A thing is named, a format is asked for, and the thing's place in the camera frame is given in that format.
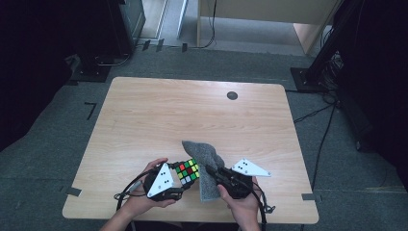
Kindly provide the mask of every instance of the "table top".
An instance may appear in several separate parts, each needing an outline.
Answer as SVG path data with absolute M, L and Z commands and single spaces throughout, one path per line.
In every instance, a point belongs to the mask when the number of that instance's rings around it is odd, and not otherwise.
M 229 99 L 229 91 L 238 98 Z M 257 177 L 268 205 L 276 206 L 269 223 L 318 222 L 315 201 L 302 199 L 312 191 L 282 86 L 132 77 L 114 78 L 72 184 L 82 193 L 67 197 L 63 215 L 110 218 L 114 195 L 147 163 L 190 158 L 182 141 L 209 143 L 227 167 L 246 158 L 271 172 Z M 233 222 L 221 199 L 200 201 L 198 186 L 137 219 Z

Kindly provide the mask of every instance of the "person's right hand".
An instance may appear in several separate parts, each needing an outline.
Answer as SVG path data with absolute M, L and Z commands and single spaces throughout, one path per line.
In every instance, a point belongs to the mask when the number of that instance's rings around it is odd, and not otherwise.
M 252 181 L 258 183 L 255 177 L 252 177 Z M 242 231 L 260 230 L 258 224 L 258 200 L 252 193 L 244 199 L 233 199 L 222 185 L 218 185 L 218 190 L 221 198 L 228 204 L 228 208 L 231 209 L 232 216 Z M 255 192 L 259 197 L 261 196 L 260 191 Z

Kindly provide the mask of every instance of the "gray carpet floor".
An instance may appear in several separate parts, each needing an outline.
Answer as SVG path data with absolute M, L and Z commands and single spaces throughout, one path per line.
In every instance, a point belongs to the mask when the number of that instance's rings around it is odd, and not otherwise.
M 313 58 L 164 47 L 141 48 L 111 69 L 106 83 L 63 86 L 30 132 L 0 153 L 0 230 L 97 230 L 106 221 L 62 215 L 72 184 L 112 79 L 116 76 L 280 84 L 295 90 L 290 67 L 308 67 Z M 293 119 L 327 104 L 320 94 L 287 92 Z M 91 105 L 96 109 L 88 119 Z M 408 230 L 408 194 L 395 168 L 376 153 L 360 153 L 342 109 L 317 155 L 331 110 L 295 124 L 312 181 L 319 222 L 269 224 L 268 230 Z

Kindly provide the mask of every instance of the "black metal base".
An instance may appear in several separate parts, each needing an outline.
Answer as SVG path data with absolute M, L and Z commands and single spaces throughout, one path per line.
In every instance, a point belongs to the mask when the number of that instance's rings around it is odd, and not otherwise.
M 81 63 L 79 63 L 70 81 L 105 83 L 110 70 L 111 67 L 108 65 L 98 65 L 95 69 L 84 70 Z
M 307 81 L 305 74 L 308 68 L 291 67 L 291 74 L 299 92 L 328 92 L 328 90 L 317 82 Z

